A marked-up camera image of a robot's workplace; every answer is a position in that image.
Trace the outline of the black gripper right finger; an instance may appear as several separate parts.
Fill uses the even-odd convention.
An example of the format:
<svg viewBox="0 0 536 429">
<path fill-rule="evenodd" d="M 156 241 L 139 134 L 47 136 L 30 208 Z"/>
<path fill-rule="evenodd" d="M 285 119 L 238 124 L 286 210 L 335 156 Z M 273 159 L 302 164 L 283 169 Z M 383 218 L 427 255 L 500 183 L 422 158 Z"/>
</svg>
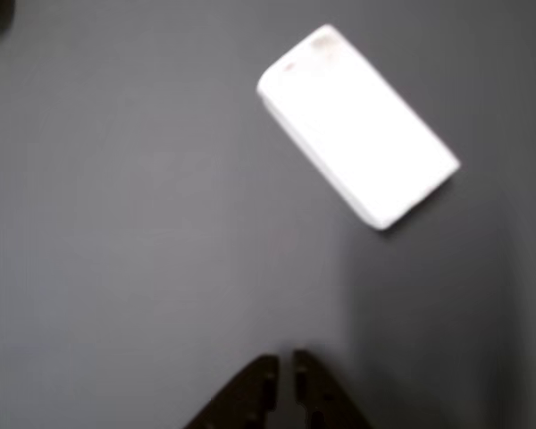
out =
<svg viewBox="0 0 536 429">
<path fill-rule="evenodd" d="M 372 429 L 327 366 L 313 353 L 293 353 L 295 399 L 306 411 L 306 428 Z"/>
</svg>

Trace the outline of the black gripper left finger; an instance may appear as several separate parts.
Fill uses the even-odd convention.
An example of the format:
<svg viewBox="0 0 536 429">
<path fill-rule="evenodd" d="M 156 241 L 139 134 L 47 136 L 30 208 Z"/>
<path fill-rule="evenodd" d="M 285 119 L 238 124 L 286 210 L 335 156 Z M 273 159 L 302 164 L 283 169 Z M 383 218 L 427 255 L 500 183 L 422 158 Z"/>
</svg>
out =
<svg viewBox="0 0 536 429">
<path fill-rule="evenodd" d="M 186 425 L 189 429 L 265 428 L 277 405 L 280 360 L 262 355 L 252 360 Z"/>
</svg>

